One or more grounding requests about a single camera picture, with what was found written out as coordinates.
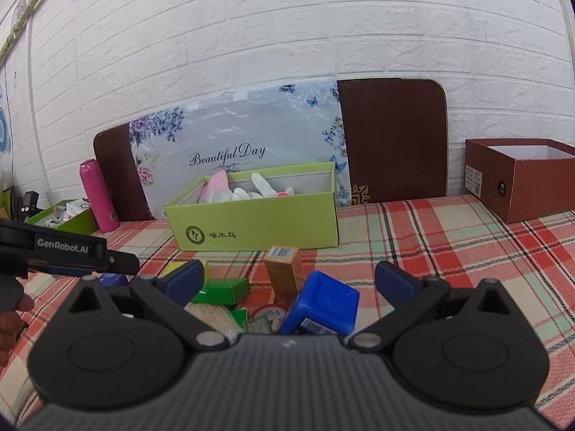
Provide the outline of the person left hand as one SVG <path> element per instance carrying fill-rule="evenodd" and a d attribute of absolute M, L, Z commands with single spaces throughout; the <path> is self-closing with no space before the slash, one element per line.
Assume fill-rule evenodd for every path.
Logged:
<path fill-rule="evenodd" d="M 10 354 L 24 329 L 21 312 L 34 307 L 33 299 L 23 290 L 22 284 L 10 276 L 1 276 L 1 346 L 0 367 L 8 365 Z"/>

